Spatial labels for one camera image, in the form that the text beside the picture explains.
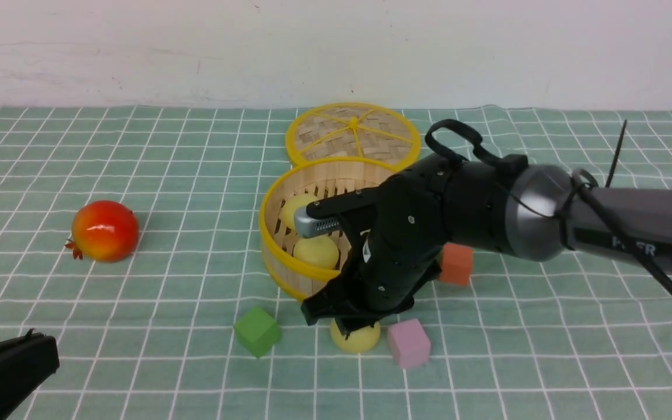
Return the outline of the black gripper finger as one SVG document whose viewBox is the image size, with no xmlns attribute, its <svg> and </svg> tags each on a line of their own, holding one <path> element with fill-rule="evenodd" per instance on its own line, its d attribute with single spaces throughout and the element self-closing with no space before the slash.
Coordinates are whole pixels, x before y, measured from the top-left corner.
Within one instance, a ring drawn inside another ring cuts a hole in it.
<svg viewBox="0 0 672 420">
<path fill-rule="evenodd" d="M 8 418 L 60 366 L 56 338 L 30 329 L 0 341 L 0 419 Z"/>
</svg>

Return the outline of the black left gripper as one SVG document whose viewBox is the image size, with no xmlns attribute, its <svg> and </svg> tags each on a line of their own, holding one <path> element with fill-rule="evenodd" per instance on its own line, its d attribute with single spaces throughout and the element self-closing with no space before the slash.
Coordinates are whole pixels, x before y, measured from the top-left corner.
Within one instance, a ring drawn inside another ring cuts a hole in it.
<svg viewBox="0 0 672 420">
<path fill-rule="evenodd" d="M 351 246 L 339 274 L 302 301 L 308 325 L 334 319 L 342 337 L 379 322 L 414 315 L 413 295 L 439 267 L 436 255 L 450 240 L 443 220 L 448 169 L 407 169 L 373 188 L 317 200 L 317 219 L 338 218 Z"/>
</svg>

